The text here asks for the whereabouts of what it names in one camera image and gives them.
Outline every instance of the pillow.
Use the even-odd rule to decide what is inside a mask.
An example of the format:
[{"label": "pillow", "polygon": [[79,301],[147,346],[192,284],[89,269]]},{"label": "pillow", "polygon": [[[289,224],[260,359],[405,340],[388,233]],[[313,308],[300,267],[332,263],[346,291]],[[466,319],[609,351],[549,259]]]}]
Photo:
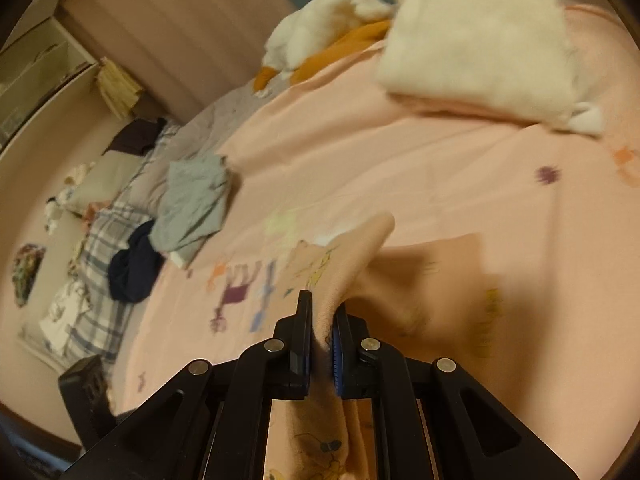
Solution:
[{"label": "pillow", "polygon": [[91,202],[114,200],[140,166],[142,157],[115,151],[106,152],[96,162],[65,204],[67,210],[82,215]]},{"label": "pillow", "polygon": [[47,251],[40,264],[36,280],[31,289],[29,303],[23,308],[22,331],[19,336],[29,350],[39,355],[44,354],[49,359],[42,359],[56,371],[65,370],[69,363],[51,354],[46,346],[46,340],[39,322],[47,317],[53,297],[60,287],[68,280],[68,263],[78,242],[84,237],[82,221],[68,211],[63,211],[56,232],[51,235]]},{"label": "pillow", "polygon": [[387,91],[422,98],[426,111],[464,112],[455,107],[463,104],[602,132],[559,0],[399,1],[376,74]]}]

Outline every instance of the white plush toy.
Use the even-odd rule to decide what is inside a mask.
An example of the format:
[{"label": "white plush toy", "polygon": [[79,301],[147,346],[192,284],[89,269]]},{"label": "white plush toy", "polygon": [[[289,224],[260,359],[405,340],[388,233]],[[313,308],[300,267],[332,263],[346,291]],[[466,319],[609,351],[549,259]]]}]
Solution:
[{"label": "white plush toy", "polygon": [[393,12],[394,6],[382,0],[311,0],[271,33],[262,66],[278,72],[295,70],[350,30],[385,20]]},{"label": "white plush toy", "polygon": [[52,235],[58,227],[58,221],[62,216],[62,209],[65,204],[73,195],[76,187],[84,180],[94,165],[95,162],[91,162],[89,164],[80,164],[79,166],[72,168],[65,177],[65,187],[63,187],[56,196],[52,196],[47,200],[47,205],[44,206],[44,217],[46,220],[44,229],[49,235]]}]

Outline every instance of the floral cloth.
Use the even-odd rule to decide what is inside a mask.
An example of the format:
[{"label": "floral cloth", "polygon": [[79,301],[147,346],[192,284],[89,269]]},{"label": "floral cloth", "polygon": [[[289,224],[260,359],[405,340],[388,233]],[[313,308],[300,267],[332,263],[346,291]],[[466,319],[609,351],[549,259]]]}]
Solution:
[{"label": "floral cloth", "polygon": [[14,282],[15,304],[17,306],[27,304],[46,251],[47,248],[41,245],[24,244],[15,254],[12,282]]},{"label": "floral cloth", "polygon": [[86,235],[74,247],[66,264],[68,278],[53,297],[47,315],[39,322],[47,349],[57,357],[65,358],[66,345],[78,316],[90,309],[89,293],[79,276],[78,266],[85,242]]}]

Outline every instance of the pink bedsheet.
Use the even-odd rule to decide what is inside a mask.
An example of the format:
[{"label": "pink bedsheet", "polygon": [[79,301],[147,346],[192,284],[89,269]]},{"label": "pink bedsheet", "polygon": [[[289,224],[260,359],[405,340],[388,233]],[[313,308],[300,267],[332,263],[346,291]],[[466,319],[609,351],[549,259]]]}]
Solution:
[{"label": "pink bedsheet", "polygon": [[[300,238],[325,244],[388,210],[388,246],[481,235],[502,298],[482,381],[582,480],[601,478],[640,418],[640,54],[607,15],[567,16],[599,81],[600,141],[414,116],[372,83],[375,51],[255,114],[218,150],[242,177],[225,227],[190,270],[164,266],[120,408],[192,359],[223,362],[254,343]],[[226,280],[238,293],[221,301]]]}]

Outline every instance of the wall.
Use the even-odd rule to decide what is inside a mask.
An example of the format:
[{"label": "wall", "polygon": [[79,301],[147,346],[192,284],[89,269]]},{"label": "wall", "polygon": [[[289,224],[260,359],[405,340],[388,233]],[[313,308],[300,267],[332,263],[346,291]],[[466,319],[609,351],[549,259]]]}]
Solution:
[{"label": "wall", "polygon": [[66,172],[95,160],[122,127],[97,91],[72,102],[0,193],[0,402],[26,420],[79,443],[58,391],[58,376],[16,342],[23,312],[14,303],[12,258],[25,242],[46,245],[44,205]]},{"label": "wall", "polygon": [[2,50],[9,47],[14,41],[21,38],[36,25],[53,16],[58,1],[59,0],[33,0],[22,14],[18,23],[15,24],[11,34],[4,42]]},{"label": "wall", "polygon": [[293,10],[288,0],[61,0],[57,16],[186,122],[255,76],[265,40]]}]

